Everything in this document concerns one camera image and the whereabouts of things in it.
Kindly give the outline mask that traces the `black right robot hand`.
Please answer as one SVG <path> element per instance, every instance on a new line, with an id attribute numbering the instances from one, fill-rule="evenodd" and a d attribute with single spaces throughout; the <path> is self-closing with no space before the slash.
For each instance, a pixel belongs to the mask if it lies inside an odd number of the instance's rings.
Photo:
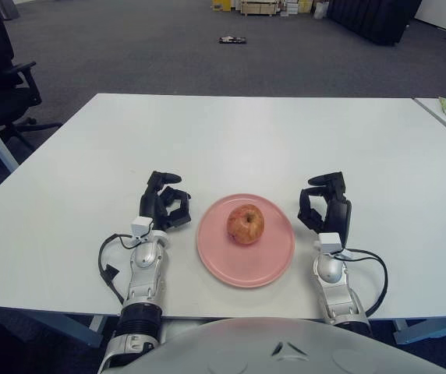
<path id="1" fill-rule="evenodd" d="M 338 233 L 344 248 L 349 236 L 352 203 L 345 196 L 345 180 L 341 171 L 319 175 L 308 180 L 310 187 L 299 196 L 299 220 L 310 230 L 320 233 Z M 319 196 L 327 204 L 324 217 L 310 205 L 310 197 Z"/>

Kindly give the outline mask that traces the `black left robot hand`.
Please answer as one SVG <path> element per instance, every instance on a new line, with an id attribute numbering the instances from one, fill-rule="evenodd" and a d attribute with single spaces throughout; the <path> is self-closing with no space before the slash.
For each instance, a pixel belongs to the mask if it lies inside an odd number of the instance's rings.
<path id="1" fill-rule="evenodd" d="M 191 221 L 190 194 L 170 187 L 181 181 L 182 177 L 176 174 L 159 171 L 151 173 L 140 199 L 139 215 L 151 218 L 154 230 L 167 231 Z"/>

